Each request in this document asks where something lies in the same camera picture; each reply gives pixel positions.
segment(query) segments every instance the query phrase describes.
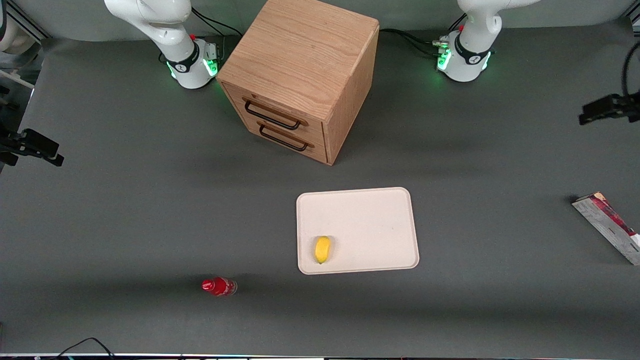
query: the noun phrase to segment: yellow fruit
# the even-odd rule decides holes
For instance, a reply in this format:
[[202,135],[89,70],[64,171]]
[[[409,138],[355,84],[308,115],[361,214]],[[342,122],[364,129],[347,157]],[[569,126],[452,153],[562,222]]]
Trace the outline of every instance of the yellow fruit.
[[318,237],[316,241],[316,260],[319,264],[324,263],[329,258],[331,249],[331,239],[326,236]]

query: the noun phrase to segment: cabinet top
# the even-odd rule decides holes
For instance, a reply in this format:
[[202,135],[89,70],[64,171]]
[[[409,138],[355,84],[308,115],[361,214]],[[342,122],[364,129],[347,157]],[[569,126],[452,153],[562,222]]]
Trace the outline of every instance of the cabinet top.
[[324,120],[378,30],[320,1],[269,0],[218,79]]

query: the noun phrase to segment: green led light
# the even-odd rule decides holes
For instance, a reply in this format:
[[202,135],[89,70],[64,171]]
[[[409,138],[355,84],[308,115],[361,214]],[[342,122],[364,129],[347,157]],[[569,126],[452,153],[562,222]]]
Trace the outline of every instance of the green led light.
[[489,58],[491,57],[491,51],[486,55],[486,60],[484,61],[484,65],[482,65],[482,69],[486,69],[486,66],[489,64]]
[[209,75],[215,76],[218,73],[218,62],[216,60],[202,59],[202,63],[207,68]]
[[438,60],[438,68],[440,70],[445,70],[447,65],[449,64],[449,60],[451,59],[451,50],[446,50],[444,54],[440,55],[441,59]]
[[169,62],[166,62],[166,66],[169,68],[169,71],[171,72],[171,77],[175,79],[175,74],[173,73],[173,69],[171,68],[171,65],[169,65]]

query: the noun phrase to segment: drawer handle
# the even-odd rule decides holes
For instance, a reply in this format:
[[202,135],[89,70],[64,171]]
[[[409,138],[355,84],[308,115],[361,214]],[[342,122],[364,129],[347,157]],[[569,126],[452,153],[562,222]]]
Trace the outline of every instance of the drawer handle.
[[286,147],[288,147],[288,148],[290,148],[290,149],[292,149],[292,150],[295,150],[295,151],[303,152],[303,151],[307,148],[307,146],[309,145],[309,144],[305,143],[303,147],[297,147],[297,146],[294,146],[294,145],[289,144],[289,143],[288,143],[288,142],[286,142],[286,141],[280,140],[280,139],[278,139],[278,138],[277,138],[277,137],[275,137],[275,136],[271,136],[271,135],[269,135],[269,134],[265,133],[265,132],[264,132],[264,131],[262,131],[262,130],[264,130],[264,125],[262,125],[262,124],[261,124],[261,125],[260,125],[260,135],[264,136],[264,137],[265,137],[265,138],[267,138],[267,139],[273,140],[273,141],[275,141],[276,143],[279,143],[279,144],[281,144],[281,145],[284,145],[284,146],[286,146]]
[[277,126],[281,126],[284,127],[287,130],[295,130],[298,128],[298,126],[300,126],[300,120],[296,121],[296,124],[291,126],[291,125],[287,125],[283,122],[277,121],[276,119],[272,119],[266,115],[263,115],[261,113],[257,113],[256,111],[253,111],[251,109],[249,109],[249,105],[251,105],[251,100],[247,100],[246,103],[244,104],[244,109],[246,110],[246,112],[248,112],[249,114],[259,117],[262,120],[266,120],[272,124],[276,124]]

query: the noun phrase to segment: gray table surface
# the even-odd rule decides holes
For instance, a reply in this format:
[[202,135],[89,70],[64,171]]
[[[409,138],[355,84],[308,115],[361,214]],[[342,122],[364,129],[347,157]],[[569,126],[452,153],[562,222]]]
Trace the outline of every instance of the gray table surface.
[[[627,26],[506,30],[468,84],[383,34],[334,167],[251,135],[218,84],[179,87],[150,42],[48,44],[24,127],[66,160],[0,176],[2,351],[637,359],[640,267],[568,202],[603,191],[640,227],[640,125],[577,123],[620,91]],[[387,186],[419,265],[300,273],[297,196]]]

